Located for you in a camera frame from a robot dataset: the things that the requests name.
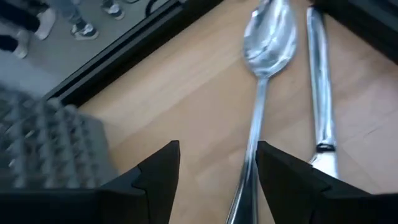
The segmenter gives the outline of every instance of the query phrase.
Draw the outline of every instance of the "knife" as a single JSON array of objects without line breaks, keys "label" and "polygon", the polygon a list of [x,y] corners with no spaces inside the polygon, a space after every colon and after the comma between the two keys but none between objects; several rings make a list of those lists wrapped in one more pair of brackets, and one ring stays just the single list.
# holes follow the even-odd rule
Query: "knife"
[{"label": "knife", "polygon": [[310,163],[338,179],[328,41],[323,16],[315,7],[307,9],[307,34],[316,139],[315,155]]}]

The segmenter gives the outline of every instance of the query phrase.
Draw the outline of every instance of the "black plastic corner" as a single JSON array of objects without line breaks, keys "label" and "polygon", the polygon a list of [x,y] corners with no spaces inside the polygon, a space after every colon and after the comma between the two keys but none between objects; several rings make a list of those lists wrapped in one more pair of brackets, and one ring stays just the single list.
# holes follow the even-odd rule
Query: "black plastic corner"
[{"label": "black plastic corner", "polygon": [[265,141],[256,160],[276,224],[398,223],[398,194],[369,194]]},{"label": "black plastic corner", "polygon": [[180,148],[172,141],[98,189],[0,192],[4,223],[169,223]]}]

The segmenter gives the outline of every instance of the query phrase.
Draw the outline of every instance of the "spoon handle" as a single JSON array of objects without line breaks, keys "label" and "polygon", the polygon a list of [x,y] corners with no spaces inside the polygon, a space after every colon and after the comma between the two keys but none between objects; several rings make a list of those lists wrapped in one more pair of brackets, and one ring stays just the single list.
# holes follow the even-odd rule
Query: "spoon handle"
[{"label": "spoon handle", "polygon": [[250,127],[248,148],[238,188],[228,214],[227,224],[257,224],[257,165],[256,149],[261,135],[262,117],[266,103],[268,78],[261,78],[257,84],[257,96],[254,104]]}]

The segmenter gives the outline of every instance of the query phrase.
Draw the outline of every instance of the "black frame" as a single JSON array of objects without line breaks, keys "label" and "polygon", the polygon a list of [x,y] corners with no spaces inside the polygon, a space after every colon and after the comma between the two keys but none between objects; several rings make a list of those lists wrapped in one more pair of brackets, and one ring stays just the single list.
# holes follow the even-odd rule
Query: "black frame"
[{"label": "black frame", "polygon": [[222,0],[170,0],[48,92],[82,105]]},{"label": "black frame", "polygon": [[391,0],[310,1],[398,64],[398,16]]}]

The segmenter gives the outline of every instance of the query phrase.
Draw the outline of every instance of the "knife handle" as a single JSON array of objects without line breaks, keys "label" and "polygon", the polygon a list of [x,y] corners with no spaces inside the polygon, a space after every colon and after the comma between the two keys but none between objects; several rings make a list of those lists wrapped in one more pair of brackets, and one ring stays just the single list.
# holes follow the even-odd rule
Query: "knife handle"
[{"label": "knife handle", "polygon": [[315,119],[317,152],[336,151],[328,41],[323,16],[314,7],[307,9],[308,49]]}]

